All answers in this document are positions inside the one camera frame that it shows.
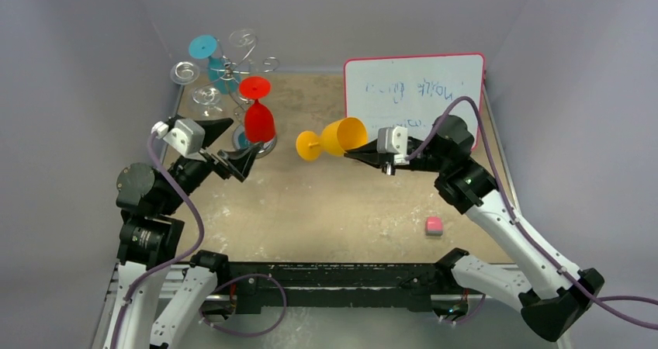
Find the orange plastic wine glass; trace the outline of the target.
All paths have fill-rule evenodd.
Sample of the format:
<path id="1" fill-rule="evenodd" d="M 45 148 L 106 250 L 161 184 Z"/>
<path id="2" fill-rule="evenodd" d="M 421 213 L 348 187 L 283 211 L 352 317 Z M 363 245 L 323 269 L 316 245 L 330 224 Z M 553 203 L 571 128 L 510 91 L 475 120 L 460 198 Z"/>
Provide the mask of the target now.
<path id="1" fill-rule="evenodd" d="M 306 130 L 296 138 L 296 152 L 305 161 L 315 161 L 322 153 L 342 157 L 348 150 L 368 143 L 368 132 L 360 119 L 346 117 L 324 127 L 320 134 Z"/>

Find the red plastic wine glass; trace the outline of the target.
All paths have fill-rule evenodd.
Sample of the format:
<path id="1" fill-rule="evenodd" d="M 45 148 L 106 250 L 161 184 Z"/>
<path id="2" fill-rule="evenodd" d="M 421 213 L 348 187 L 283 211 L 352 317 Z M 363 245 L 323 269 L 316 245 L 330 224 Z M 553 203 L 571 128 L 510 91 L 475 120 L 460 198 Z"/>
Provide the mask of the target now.
<path id="1" fill-rule="evenodd" d="M 241 94 L 252 101 L 244 114 L 244 134 L 251 143 L 266 143 L 275 135 L 275 121 L 272 112 L 261 103 L 271 91 L 271 83 L 261 76 L 245 78 L 239 85 Z"/>

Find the blue plastic wine glass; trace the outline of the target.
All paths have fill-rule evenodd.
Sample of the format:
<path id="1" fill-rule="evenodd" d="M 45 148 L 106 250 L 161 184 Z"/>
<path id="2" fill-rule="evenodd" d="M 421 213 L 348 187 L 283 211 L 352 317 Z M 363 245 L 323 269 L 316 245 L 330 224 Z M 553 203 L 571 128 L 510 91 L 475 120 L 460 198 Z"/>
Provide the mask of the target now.
<path id="1" fill-rule="evenodd" d="M 230 61 L 224 56 L 215 56 L 215 52 L 221 49 L 215 36 L 200 35 L 191 40 L 189 55 L 197 60 L 207 60 L 206 72 L 210 85 L 218 88 L 222 95 L 229 95 L 237 90 L 240 76 L 239 74 L 228 74 L 227 65 Z"/>

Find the clear champagne flute glass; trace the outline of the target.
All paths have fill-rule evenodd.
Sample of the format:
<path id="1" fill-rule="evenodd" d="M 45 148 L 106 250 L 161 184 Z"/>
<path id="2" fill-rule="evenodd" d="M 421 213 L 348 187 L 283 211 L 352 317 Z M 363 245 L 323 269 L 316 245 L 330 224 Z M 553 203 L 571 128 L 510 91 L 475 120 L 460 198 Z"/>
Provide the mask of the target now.
<path id="1" fill-rule="evenodd" d="M 233 47 L 245 50 L 242 58 L 236 63 L 236 67 L 240 67 L 254 52 L 258 45 L 258 37 L 253 29 L 238 29 L 230 34 L 229 42 Z"/>

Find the clear tumbler glass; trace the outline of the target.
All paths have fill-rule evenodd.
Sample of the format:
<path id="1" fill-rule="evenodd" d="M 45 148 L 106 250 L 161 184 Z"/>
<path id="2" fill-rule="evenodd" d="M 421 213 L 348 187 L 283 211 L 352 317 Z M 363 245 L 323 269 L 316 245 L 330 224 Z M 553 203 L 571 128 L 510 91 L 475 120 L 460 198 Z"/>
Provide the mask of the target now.
<path id="1" fill-rule="evenodd" d="M 222 94 L 214 85 L 195 88 L 192 91 L 191 109 L 200 119 L 221 119 L 227 116 Z"/>

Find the clear wine glass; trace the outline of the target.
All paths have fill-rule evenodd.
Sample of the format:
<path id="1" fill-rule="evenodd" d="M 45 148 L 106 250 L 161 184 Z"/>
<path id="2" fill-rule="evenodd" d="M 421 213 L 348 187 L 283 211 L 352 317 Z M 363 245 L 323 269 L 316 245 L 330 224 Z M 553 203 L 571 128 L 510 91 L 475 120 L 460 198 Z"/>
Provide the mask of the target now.
<path id="1" fill-rule="evenodd" d="M 197 64 L 180 61 L 171 68 L 169 76 L 177 85 L 190 85 L 197 80 L 200 73 L 201 70 Z"/>

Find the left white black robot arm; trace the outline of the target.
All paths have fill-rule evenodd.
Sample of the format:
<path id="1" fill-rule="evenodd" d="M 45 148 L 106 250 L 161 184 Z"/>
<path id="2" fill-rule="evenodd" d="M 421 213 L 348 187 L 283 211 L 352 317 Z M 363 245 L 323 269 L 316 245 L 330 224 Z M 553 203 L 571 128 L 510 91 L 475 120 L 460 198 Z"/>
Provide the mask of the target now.
<path id="1" fill-rule="evenodd" d="M 233 122 L 181 116 L 157 122 L 147 138 L 152 162 L 120 172 L 119 284 L 106 348 L 172 348 L 203 300 L 229 289 L 227 255 L 199 249 L 205 229 L 189 196 L 211 174 L 248 177 L 262 143 L 208 151 Z"/>

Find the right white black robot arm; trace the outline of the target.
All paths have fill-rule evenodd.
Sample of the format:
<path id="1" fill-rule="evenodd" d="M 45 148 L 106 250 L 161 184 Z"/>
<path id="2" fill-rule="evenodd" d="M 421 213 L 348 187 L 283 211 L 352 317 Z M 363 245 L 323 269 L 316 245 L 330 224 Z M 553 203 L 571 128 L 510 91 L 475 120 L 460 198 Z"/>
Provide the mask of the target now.
<path id="1" fill-rule="evenodd" d="M 461 118 L 449 115 L 430 138 L 423 146 L 403 127 L 382 128 L 375 140 L 344 156 L 387 175 L 398 168 L 438 173 L 440 197 L 485 230 L 519 269 L 511 272 L 453 250 L 439 261 L 438 287 L 482 292 L 518 311 L 539 337 L 556 342 L 591 307 L 588 296 L 600 292 L 604 277 L 561 255 L 514 211 L 495 177 L 471 157 L 474 137 Z"/>

